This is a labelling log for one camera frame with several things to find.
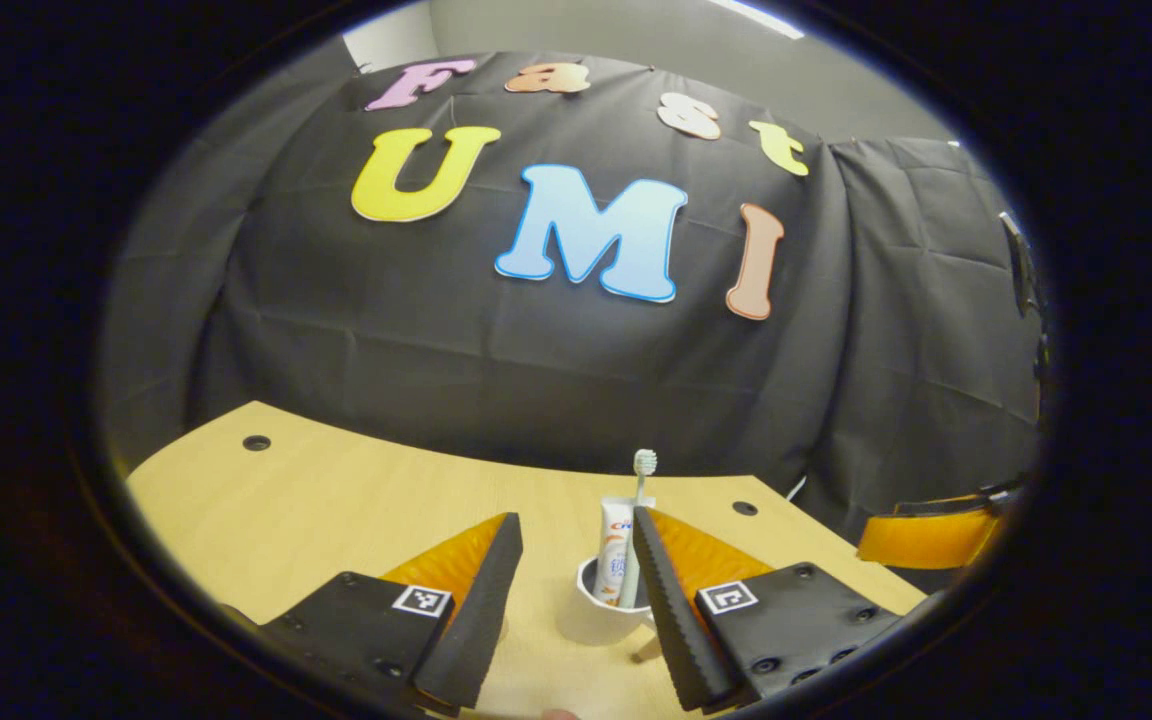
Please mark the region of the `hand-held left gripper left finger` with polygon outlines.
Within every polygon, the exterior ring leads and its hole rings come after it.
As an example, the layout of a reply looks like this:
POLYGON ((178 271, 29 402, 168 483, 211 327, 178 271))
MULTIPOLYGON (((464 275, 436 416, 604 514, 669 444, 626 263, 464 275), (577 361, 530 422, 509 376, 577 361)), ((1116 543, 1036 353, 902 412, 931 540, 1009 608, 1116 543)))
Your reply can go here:
POLYGON ((380 577, 339 571, 256 630, 351 694, 456 717, 479 700, 522 553, 518 514, 500 511, 380 577))

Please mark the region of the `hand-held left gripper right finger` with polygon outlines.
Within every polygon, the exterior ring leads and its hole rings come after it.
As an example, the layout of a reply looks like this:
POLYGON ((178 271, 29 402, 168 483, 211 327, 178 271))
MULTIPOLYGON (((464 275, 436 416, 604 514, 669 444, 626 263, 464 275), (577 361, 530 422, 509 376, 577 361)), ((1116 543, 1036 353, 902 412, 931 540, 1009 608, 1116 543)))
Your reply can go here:
POLYGON ((666 511, 637 507, 634 548, 685 711, 717 714, 804 688, 899 623, 814 562, 756 560, 666 511))

